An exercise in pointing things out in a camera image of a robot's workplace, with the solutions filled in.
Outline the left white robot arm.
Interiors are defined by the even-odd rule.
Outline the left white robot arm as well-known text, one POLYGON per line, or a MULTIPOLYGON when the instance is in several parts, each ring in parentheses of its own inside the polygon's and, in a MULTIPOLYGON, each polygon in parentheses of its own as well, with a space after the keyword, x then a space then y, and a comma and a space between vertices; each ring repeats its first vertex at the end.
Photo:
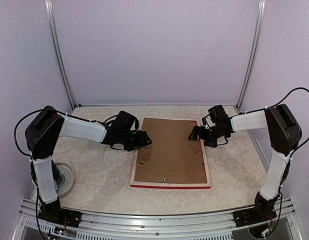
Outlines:
POLYGON ((25 130, 25 139, 34 168, 34 183, 38 195, 47 204, 44 213, 58 223, 65 217, 57 206, 57 190, 53 178, 53 154, 60 137, 89 140, 102 145, 121 145, 131 152, 152 144, 147 132, 139 129, 139 120, 121 110, 106 121, 89 120, 60 112, 52 106, 37 111, 37 116, 25 130))

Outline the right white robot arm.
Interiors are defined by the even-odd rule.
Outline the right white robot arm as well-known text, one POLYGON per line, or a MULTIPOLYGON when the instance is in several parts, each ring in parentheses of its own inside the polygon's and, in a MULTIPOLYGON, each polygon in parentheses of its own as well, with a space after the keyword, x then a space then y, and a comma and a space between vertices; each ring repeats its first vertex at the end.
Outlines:
POLYGON ((256 129, 268 131, 272 154, 259 195, 266 201, 277 197, 287 177, 292 153, 297 149, 302 137, 301 127, 288 106, 279 104, 229 117, 223 106, 217 105, 208 110, 207 116, 213 125, 210 126, 203 118, 202 126, 195 125, 192 128, 188 136, 190 141, 200 139, 205 146, 216 148, 219 138, 227 139, 233 133, 256 129))

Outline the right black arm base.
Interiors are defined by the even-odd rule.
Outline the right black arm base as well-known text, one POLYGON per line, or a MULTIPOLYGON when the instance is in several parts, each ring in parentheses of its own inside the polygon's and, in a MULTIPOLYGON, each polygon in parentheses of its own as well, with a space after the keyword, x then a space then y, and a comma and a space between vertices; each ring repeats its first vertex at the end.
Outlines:
POLYGON ((275 219, 277 213, 275 211, 275 203, 280 194, 278 193, 273 199, 266 200, 258 192, 254 199, 254 207, 244 210, 237 210, 233 213, 233 219, 236 227, 248 226, 270 219, 275 219))

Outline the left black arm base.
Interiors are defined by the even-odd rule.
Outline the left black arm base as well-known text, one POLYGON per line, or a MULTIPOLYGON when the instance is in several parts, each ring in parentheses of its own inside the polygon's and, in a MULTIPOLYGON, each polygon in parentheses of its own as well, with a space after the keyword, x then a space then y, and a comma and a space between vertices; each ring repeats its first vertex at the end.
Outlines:
POLYGON ((62 208, 59 198, 51 203, 45 203, 41 198, 39 198, 39 201, 39 219, 64 227, 79 227, 82 218, 80 211, 62 208))

